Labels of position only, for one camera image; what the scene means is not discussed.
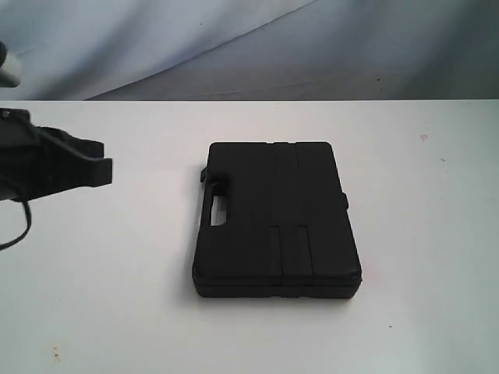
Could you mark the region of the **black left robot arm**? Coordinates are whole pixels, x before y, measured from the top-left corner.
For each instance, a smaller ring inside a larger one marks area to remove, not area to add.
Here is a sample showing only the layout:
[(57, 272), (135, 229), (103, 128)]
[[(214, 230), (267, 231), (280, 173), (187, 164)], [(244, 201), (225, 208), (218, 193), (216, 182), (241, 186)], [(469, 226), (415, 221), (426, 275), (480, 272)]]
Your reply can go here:
[(104, 144), (36, 126), (25, 109), (1, 110), (1, 198), (30, 201), (112, 183)]

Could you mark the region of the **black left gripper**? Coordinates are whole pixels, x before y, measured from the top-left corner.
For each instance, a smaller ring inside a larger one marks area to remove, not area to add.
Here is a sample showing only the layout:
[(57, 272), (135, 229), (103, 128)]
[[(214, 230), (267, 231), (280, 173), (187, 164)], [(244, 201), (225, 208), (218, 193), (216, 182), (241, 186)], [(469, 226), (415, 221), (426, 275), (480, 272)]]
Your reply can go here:
[(113, 160), (104, 144), (60, 129), (1, 131), (1, 199), (32, 200), (70, 189), (110, 185)]

